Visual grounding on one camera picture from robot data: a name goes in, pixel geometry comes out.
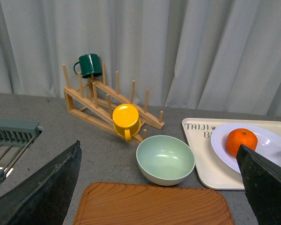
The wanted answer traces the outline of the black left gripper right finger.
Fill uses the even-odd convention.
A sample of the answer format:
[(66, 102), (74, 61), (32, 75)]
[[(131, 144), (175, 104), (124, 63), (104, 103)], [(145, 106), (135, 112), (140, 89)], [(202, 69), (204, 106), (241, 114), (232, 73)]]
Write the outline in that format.
[(237, 163), (247, 200), (260, 225), (281, 225), (281, 167), (241, 145)]

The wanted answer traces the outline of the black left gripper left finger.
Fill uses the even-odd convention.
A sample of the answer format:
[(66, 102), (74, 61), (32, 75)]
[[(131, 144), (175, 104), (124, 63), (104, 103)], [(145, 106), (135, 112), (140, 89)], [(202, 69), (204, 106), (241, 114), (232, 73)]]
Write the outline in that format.
[(80, 166), (77, 141), (0, 197), (0, 225), (63, 224)]

